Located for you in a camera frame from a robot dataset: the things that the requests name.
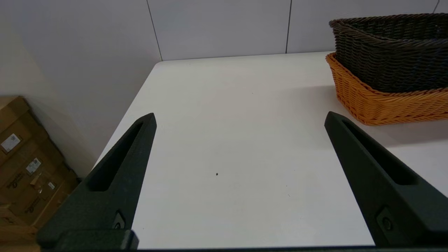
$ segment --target white wall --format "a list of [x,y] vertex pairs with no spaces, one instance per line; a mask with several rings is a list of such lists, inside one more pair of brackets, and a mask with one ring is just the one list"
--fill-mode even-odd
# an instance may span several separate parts
[[440,0],[439,4],[437,5],[437,9],[435,10],[435,13],[448,13],[448,1]]
[[23,47],[10,24],[0,16],[0,95],[22,95],[50,138],[78,175],[86,175],[96,157],[65,108],[61,97]]
[[160,61],[146,0],[5,0],[0,12],[97,158]]
[[[448,0],[441,0],[440,7]],[[437,0],[148,0],[163,60],[334,50],[332,19],[431,13]]]
[[149,0],[163,60],[284,53],[290,0]]

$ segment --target stacked baskets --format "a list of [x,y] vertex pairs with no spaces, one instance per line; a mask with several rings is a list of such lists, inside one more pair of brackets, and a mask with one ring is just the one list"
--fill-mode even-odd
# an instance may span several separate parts
[[330,22],[326,59],[338,100],[360,122],[383,125],[448,118],[448,14]]

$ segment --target black wicker basket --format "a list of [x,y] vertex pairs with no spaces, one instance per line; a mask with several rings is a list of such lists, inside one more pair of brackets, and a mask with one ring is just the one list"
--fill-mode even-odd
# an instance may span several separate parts
[[448,14],[330,21],[336,59],[382,92],[448,87]]

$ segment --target screw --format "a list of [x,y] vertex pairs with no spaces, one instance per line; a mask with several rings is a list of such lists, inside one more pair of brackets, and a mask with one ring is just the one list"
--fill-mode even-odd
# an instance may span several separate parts
[[384,217],[384,218],[383,218],[383,227],[384,227],[387,231],[391,231],[391,230],[392,230],[392,221],[389,220],[389,218]]

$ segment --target cardboard box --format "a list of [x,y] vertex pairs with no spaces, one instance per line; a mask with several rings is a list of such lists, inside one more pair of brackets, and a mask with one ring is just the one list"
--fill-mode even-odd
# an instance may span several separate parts
[[40,229],[51,219],[65,199],[72,193],[72,187],[67,183],[62,183],[57,192],[51,198],[46,208],[43,210],[39,218],[33,223],[33,226]]
[[20,116],[14,123],[0,133],[0,165],[20,149],[42,127],[29,112]]
[[67,175],[64,177],[64,180],[73,188],[75,189],[78,186],[78,180],[77,180],[78,176],[76,175],[76,173],[72,170],[69,169]]
[[0,205],[3,225],[42,227],[73,190],[64,182],[64,169],[65,166],[61,165],[51,175],[40,173],[16,202]]
[[0,188],[22,167],[26,160],[39,148],[39,146],[48,139],[48,135],[44,129],[26,142],[22,148],[2,166],[0,166]]
[[19,195],[22,197],[21,193],[36,177],[42,176],[46,182],[64,160],[50,139],[46,139],[30,156],[23,157],[14,156],[8,161],[14,161],[16,172],[0,187],[0,203],[19,200]]
[[0,244],[0,251],[7,252],[41,252],[36,241],[8,241]]
[[35,234],[38,229],[33,226],[0,226],[0,231],[16,234]]
[[18,234],[11,231],[3,231],[0,229],[0,242],[11,242],[11,241],[35,241],[36,235],[35,234]]
[[19,96],[0,97],[0,132],[6,130],[13,122],[30,108]]

